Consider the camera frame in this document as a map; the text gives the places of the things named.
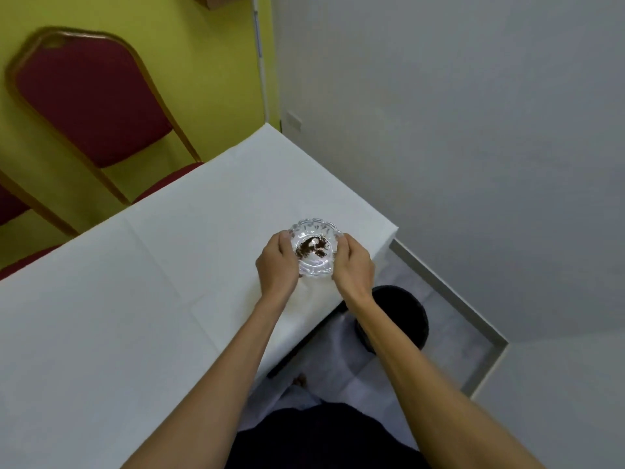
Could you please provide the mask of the person's white trousers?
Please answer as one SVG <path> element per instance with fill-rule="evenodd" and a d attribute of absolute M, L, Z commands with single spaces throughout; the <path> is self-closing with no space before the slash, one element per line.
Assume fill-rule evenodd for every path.
<path fill-rule="evenodd" d="M 359 342 L 349 313 L 331 318 L 275 376 L 256 383 L 239 430 L 256 426 L 299 375 L 318 398 L 346 403 L 377 420 L 403 444 L 418 448 L 379 359 Z"/>

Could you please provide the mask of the person's left forearm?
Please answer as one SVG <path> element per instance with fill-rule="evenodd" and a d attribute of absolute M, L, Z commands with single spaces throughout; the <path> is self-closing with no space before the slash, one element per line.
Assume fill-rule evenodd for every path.
<path fill-rule="evenodd" d="M 283 293 L 262 295 L 223 353 L 121 469 L 224 469 L 287 300 Z"/>

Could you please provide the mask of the brown ash debris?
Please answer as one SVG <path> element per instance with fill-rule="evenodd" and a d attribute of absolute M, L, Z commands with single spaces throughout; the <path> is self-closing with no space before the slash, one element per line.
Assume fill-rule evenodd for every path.
<path fill-rule="evenodd" d="M 296 246 L 295 253 L 301 261 L 310 255 L 321 259 L 327 256 L 328 245 L 329 242 L 324 236 L 309 236 Z"/>

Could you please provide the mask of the clear glass ashtray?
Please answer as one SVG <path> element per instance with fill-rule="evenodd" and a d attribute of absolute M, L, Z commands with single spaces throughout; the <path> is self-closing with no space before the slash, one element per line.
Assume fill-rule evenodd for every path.
<path fill-rule="evenodd" d="M 288 231 L 294 251 L 309 236 L 324 236 L 328 240 L 327 256 L 320 259 L 310 255 L 303 261 L 299 260 L 299 273 L 302 277 L 331 277 L 334 253 L 337 250 L 338 237 L 342 233 L 331 222 L 319 218 L 300 220 Z"/>

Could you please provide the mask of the red chair with gold frame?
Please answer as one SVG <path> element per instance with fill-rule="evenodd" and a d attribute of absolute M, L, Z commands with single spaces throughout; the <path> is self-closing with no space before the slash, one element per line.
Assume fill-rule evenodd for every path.
<path fill-rule="evenodd" d="M 203 165 L 145 63 L 107 32 L 44 26 L 29 34 L 5 68 L 11 97 L 66 144 L 121 204 L 136 204 Z M 175 133 L 193 159 L 133 201 L 105 169 Z"/>
<path fill-rule="evenodd" d="M 80 235 L 68 222 L 28 193 L 0 169 L 0 227 L 8 225 L 26 212 L 32 211 L 70 239 Z M 0 269 L 0 281 L 29 266 L 36 260 L 61 247 L 53 245 L 36 251 Z"/>

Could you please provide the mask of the white wall conduit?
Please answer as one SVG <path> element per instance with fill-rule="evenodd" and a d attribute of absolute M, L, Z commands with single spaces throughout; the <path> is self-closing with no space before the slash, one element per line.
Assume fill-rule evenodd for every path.
<path fill-rule="evenodd" d="M 256 58 L 257 58 L 257 68 L 259 71 L 259 79 L 261 86 L 261 98 L 263 105 L 263 115 L 264 122 L 266 124 L 271 121 L 271 110 L 270 110 L 270 102 L 267 90 L 267 77 L 266 77 L 266 69 L 264 63 L 264 51 L 262 46 L 262 37 L 261 37 L 261 26 L 260 26 L 260 18 L 259 18 L 259 0 L 251 0 L 253 7 L 253 25 L 254 25 L 254 38 L 256 45 Z"/>

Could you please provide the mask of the person's black shirt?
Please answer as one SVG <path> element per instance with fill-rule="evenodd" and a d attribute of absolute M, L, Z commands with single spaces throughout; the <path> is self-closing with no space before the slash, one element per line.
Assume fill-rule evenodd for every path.
<path fill-rule="evenodd" d="M 345 403 L 273 411 L 239 432 L 224 469 L 431 469 L 384 426 Z"/>

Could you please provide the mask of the black waste bin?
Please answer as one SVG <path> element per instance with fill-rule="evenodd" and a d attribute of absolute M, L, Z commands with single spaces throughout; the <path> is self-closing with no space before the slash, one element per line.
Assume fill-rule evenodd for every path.
<path fill-rule="evenodd" d="M 426 309 L 408 290 L 396 285 L 380 285 L 372 289 L 376 304 L 419 349 L 423 350 L 429 337 Z"/>

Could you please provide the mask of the person's left hand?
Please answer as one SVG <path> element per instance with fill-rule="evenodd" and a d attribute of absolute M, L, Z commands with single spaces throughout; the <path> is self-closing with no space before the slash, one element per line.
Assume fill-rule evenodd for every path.
<path fill-rule="evenodd" d="M 292 247 L 289 231 L 279 231 L 256 260 L 262 299 L 282 307 L 297 286 L 289 283 L 289 246 Z"/>

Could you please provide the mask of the grey skirting board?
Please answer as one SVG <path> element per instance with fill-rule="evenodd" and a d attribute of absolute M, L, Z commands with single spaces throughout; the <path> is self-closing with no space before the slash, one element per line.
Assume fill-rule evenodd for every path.
<path fill-rule="evenodd" d="M 491 343 L 492 350 L 488 352 L 467 382 L 462 386 L 462 392 L 474 400 L 489 376 L 506 355 L 509 341 L 444 280 L 418 259 L 401 241 L 394 238 L 389 248 Z"/>

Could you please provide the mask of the white tablecloth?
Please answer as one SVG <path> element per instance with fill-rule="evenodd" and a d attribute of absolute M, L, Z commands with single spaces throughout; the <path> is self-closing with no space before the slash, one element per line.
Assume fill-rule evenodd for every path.
<path fill-rule="evenodd" d="M 0 281 L 0 469 L 119 469 L 250 315 L 270 237 L 397 226 L 265 124 Z"/>

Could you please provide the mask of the person's right hand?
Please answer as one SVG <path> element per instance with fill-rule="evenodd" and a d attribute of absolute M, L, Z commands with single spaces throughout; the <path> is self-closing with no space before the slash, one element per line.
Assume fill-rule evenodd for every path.
<path fill-rule="evenodd" d="M 337 250 L 344 250 L 342 279 L 336 284 L 340 295 L 348 309 L 366 305 L 372 301 L 375 271 L 369 252 L 348 233 L 338 237 Z"/>

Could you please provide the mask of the person's right forearm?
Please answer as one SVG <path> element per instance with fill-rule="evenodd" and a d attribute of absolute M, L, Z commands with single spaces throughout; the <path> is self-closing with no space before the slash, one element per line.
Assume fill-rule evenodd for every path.
<path fill-rule="evenodd" d="M 546 469 L 490 414 L 457 389 L 369 294 L 344 296 L 391 382 L 432 469 Z"/>

